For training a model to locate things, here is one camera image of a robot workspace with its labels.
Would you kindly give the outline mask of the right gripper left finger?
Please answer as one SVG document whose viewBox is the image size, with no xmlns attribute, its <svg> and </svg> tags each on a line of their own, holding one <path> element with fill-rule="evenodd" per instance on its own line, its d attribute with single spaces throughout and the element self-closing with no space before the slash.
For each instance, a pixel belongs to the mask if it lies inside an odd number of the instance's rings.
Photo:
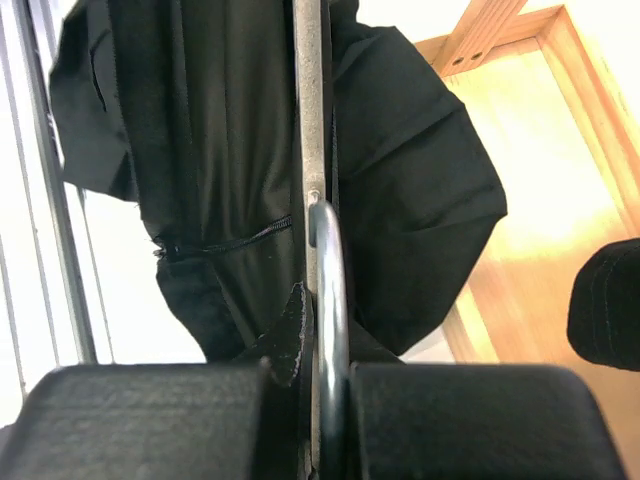
<svg viewBox="0 0 640 480">
<path fill-rule="evenodd" d="M 28 395 L 4 479 L 271 479 L 259 365 L 76 366 Z"/>
</svg>

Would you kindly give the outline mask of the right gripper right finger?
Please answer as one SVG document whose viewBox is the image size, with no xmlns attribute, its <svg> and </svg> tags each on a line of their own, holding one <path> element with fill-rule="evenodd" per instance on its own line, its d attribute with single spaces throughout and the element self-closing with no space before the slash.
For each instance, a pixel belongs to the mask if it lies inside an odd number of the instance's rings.
<svg viewBox="0 0 640 480">
<path fill-rule="evenodd" d="M 362 364 L 351 449 L 364 479 L 624 479 L 583 380 L 541 365 Z"/>
</svg>

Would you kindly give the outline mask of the metal skirt hanger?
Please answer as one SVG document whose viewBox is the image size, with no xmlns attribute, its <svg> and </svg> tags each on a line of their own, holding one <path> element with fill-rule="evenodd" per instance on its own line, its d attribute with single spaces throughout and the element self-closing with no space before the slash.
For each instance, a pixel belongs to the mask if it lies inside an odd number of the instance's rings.
<svg viewBox="0 0 640 480">
<path fill-rule="evenodd" d="M 321 479 L 347 473 L 349 334 L 337 193 L 331 28 L 326 1 L 295 1 L 293 27 L 306 227 L 306 284 L 315 297 L 312 457 Z"/>
</svg>

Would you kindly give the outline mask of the black pleated skirt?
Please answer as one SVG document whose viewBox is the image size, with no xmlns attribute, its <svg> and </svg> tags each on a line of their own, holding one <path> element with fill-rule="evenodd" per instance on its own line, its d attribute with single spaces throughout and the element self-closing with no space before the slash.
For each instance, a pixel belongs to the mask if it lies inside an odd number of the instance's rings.
<svg viewBox="0 0 640 480">
<path fill-rule="evenodd" d="M 501 181 L 464 104 L 393 27 L 330 8 L 325 111 L 351 352 L 435 330 L 496 223 Z M 238 357 L 302 280 L 292 6 L 79 1 L 50 97 L 71 184 L 135 202 L 156 279 L 210 362 Z"/>
</svg>

